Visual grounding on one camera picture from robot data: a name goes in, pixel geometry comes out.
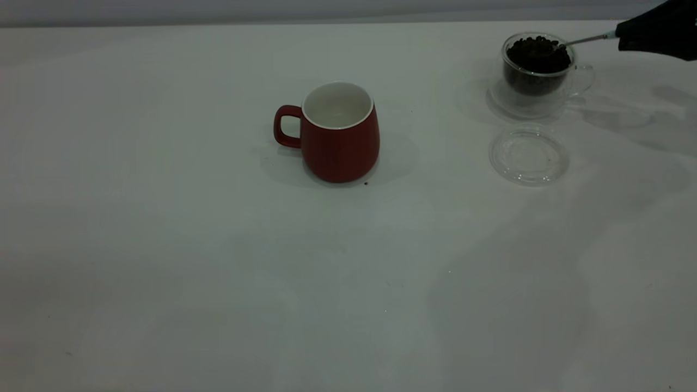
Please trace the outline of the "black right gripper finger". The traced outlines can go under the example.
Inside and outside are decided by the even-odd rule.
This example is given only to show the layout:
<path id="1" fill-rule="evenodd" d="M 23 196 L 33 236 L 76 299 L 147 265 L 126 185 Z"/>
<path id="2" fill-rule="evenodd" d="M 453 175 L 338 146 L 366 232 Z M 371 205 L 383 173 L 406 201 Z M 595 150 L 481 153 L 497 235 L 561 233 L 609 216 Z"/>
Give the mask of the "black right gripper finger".
<path id="1" fill-rule="evenodd" d="M 660 54 L 692 62 L 696 60 L 696 30 L 693 27 L 625 34 L 619 37 L 618 50 Z"/>
<path id="2" fill-rule="evenodd" d="M 666 1 L 617 25 L 617 37 L 695 34 L 696 1 Z"/>

